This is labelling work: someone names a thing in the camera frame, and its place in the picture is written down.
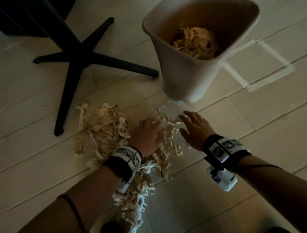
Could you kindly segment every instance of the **floor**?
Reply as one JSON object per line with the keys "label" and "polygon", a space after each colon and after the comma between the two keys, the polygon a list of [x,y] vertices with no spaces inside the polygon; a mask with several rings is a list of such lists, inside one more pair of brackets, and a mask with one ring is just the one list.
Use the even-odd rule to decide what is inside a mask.
{"label": "floor", "polygon": [[[82,41],[114,16],[95,51],[160,69],[141,27],[159,1],[77,0],[66,22]],[[229,57],[202,99],[177,110],[198,111],[219,134],[240,139],[255,156],[307,179],[307,1],[256,2],[262,16],[243,47]],[[73,156],[75,106],[118,103],[133,126],[156,116],[167,97],[162,77],[91,65],[82,74],[65,133],[55,137],[68,65],[31,61],[59,49],[48,38],[4,35],[0,46],[0,232],[14,233],[89,174],[86,159]],[[175,140],[184,154],[170,156],[172,181],[152,175],[156,191],[147,198],[139,233],[260,233],[275,225],[297,232],[240,178],[229,193],[219,189],[206,175],[204,155],[188,149],[180,135]],[[116,211],[110,203],[91,232]]]}

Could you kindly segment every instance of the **black chair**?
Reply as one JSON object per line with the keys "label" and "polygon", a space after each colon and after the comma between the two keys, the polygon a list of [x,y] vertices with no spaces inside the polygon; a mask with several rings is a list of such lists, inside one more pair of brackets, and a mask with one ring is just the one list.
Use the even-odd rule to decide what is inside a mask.
{"label": "black chair", "polygon": [[155,69],[93,52],[105,31],[114,23],[113,17],[108,18],[81,43],[48,0],[15,0],[15,2],[62,50],[59,53],[37,57],[33,60],[33,63],[69,62],[64,91],[54,128],[55,136],[60,136],[64,132],[65,119],[81,73],[90,64],[115,67],[145,74],[153,78],[159,76],[159,72]]}

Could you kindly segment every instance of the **black chair leg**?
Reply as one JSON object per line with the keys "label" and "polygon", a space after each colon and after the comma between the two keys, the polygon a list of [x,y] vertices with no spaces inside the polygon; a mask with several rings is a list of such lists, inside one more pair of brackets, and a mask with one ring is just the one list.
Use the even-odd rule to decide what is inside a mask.
{"label": "black chair leg", "polygon": [[42,62],[68,62],[68,56],[64,52],[53,53],[41,57],[37,57],[33,60],[33,63],[40,64]]}
{"label": "black chair leg", "polygon": [[83,71],[83,66],[76,63],[70,63],[66,76],[65,86],[62,94],[59,112],[56,119],[54,128],[54,135],[60,136],[64,132],[64,123],[67,117],[72,99],[74,98],[75,91],[78,86],[80,76]]}
{"label": "black chair leg", "polygon": [[99,28],[97,28],[82,42],[84,48],[88,51],[93,51],[103,34],[112,23],[114,23],[114,17],[108,18],[102,25],[100,25]]}
{"label": "black chair leg", "polygon": [[91,63],[98,65],[105,65],[109,67],[124,69],[144,75],[151,76],[153,78],[159,77],[159,71],[151,69],[145,66],[137,65],[128,61],[123,61],[114,57],[109,57],[103,54],[92,52]]}

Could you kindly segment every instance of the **trash bin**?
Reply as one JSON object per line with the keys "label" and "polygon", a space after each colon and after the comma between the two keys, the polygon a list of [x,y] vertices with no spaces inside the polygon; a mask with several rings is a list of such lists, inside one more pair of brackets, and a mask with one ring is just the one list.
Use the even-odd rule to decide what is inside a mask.
{"label": "trash bin", "polygon": [[[249,0],[163,0],[143,20],[154,44],[166,95],[195,102],[208,89],[226,58],[257,23],[260,10]],[[171,46],[182,28],[205,28],[216,35],[220,53],[211,60],[193,58]]]}

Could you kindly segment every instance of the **white tape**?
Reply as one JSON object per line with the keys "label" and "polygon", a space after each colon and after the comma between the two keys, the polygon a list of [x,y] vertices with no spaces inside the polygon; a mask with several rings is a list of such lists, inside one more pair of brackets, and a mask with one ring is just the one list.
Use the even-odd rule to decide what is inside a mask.
{"label": "white tape", "polygon": [[224,63],[224,68],[242,85],[242,87],[247,87],[249,84],[246,82],[241,75],[238,74],[227,62]]}
{"label": "white tape", "polygon": [[248,90],[248,92],[252,92],[257,90],[260,87],[263,87],[271,82],[274,82],[288,74],[291,74],[295,71],[294,67],[292,64],[287,65],[285,68],[281,69],[280,71],[273,73],[271,75],[269,75],[268,77],[259,80],[258,82],[249,85],[246,89]]}
{"label": "white tape", "polygon": [[264,41],[259,41],[258,44],[260,44],[266,51],[268,51],[273,57],[279,60],[282,64],[288,65],[290,63]]}
{"label": "white tape", "polygon": [[235,53],[237,53],[237,52],[239,52],[239,51],[241,51],[241,50],[243,50],[243,49],[246,49],[247,47],[249,47],[249,46],[251,46],[251,45],[254,45],[254,44],[256,44],[257,42],[258,42],[258,41],[251,40],[250,42],[247,42],[246,44],[241,45],[241,46],[238,47],[238,48],[235,48],[235,49],[231,52],[231,55],[232,55],[232,54],[235,54]]}

